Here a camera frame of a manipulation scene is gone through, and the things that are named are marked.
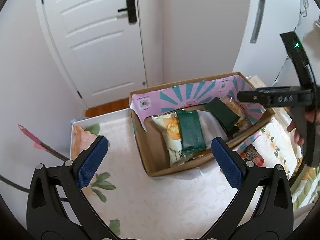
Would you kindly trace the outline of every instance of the wooden floor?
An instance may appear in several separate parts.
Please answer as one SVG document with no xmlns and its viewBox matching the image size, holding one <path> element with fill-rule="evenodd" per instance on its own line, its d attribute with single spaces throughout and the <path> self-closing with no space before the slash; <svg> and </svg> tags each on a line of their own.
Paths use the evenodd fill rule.
<svg viewBox="0 0 320 240">
<path fill-rule="evenodd" d="M 114 101 L 111 103 L 107 103 L 105 105 L 89 108 L 85 112 L 85 116 L 86 117 L 94 117 L 94 116 L 122 110 L 122 109 L 125 109 L 128 107 L 129 107 L 129 98 L 125 98 L 125 99 L 121 99 L 121 100 Z"/>
</svg>

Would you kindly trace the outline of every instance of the human hand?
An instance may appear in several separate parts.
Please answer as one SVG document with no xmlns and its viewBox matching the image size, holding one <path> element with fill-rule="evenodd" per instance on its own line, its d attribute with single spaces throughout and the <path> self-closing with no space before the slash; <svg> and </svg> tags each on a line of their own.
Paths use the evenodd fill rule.
<svg viewBox="0 0 320 240">
<path fill-rule="evenodd" d="M 314 120 L 315 120 L 315 111 L 306 112 L 304 116 L 309 122 L 314 122 Z M 316 122 L 320 122 L 320 110 L 317 110 Z M 294 128 L 296 128 L 296 124 L 295 124 L 294 121 L 292 121 L 289 124 L 289 126 L 287 127 L 287 131 L 291 132 Z M 304 142 L 305 142 L 305 139 L 300 137 L 300 133 L 299 133 L 299 131 L 297 129 L 296 129 L 296 131 L 294 133 L 294 141 L 295 141 L 295 143 L 297 143 L 300 146 L 303 145 Z"/>
</svg>

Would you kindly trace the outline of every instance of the green leaf print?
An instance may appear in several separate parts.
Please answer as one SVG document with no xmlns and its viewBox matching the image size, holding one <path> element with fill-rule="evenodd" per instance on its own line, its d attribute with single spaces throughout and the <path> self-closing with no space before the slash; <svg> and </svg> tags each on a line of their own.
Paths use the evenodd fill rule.
<svg viewBox="0 0 320 240">
<path fill-rule="evenodd" d="M 95 194 L 97 194 L 97 196 L 100 198 L 100 200 L 102 201 L 102 202 L 106 202 L 107 201 L 107 198 L 105 197 L 105 195 L 103 195 L 102 194 L 102 192 L 100 191 L 100 190 L 98 190 L 98 189 L 95 189 L 95 188 L 91 188 L 92 189 L 92 191 L 95 193 Z"/>
<path fill-rule="evenodd" d="M 111 184 L 110 182 L 108 182 L 106 180 L 99 182 L 99 183 L 93 183 L 92 187 L 99 187 L 99 188 L 103 188 L 106 190 L 114 190 L 116 188 L 115 185 Z"/>
<path fill-rule="evenodd" d="M 114 219 L 110 220 L 109 228 L 112 232 L 114 232 L 117 236 L 120 235 L 120 220 Z"/>
<path fill-rule="evenodd" d="M 98 136 L 99 132 L 100 132 L 100 125 L 99 124 L 94 124 L 91 126 L 88 126 L 85 131 L 89 131 L 92 134 L 95 134 Z"/>
<path fill-rule="evenodd" d="M 109 177 L 110 177 L 110 174 L 108 172 L 104 172 L 104 173 L 101 173 L 101 174 L 97 174 L 96 173 L 96 181 L 95 181 L 95 183 L 100 182 L 100 181 L 104 181 L 105 179 L 107 179 Z"/>
</svg>

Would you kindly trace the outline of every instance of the dark green pouch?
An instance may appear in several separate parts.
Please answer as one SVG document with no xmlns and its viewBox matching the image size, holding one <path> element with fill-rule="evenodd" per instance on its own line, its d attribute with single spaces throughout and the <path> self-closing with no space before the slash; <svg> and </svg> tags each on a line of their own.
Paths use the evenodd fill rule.
<svg viewBox="0 0 320 240">
<path fill-rule="evenodd" d="M 206 149 L 197 111 L 176 111 L 182 144 L 182 155 L 198 153 Z"/>
<path fill-rule="evenodd" d="M 207 103 L 204 108 L 213 114 L 213 116 L 226 130 L 227 135 L 233 135 L 236 132 L 237 127 L 235 127 L 235 123 L 238 122 L 240 116 L 235 114 L 219 98 L 215 98 L 210 103 Z"/>
</svg>

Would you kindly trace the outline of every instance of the door handle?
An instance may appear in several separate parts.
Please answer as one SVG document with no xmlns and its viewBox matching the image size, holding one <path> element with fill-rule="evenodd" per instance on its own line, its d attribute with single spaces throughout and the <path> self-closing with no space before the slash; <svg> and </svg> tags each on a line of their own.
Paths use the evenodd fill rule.
<svg viewBox="0 0 320 240">
<path fill-rule="evenodd" d="M 266 5 L 266 0 L 259 0 L 256 21 L 254 22 L 250 43 L 257 43 L 265 5 Z"/>
<path fill-rule="evenodd" d="M 136 3 L 135 0 L 126 0 L 127 8 L 118 9 L 118 12 L 128 11 L 129 23 L 137 22 Z"/>
</svg>

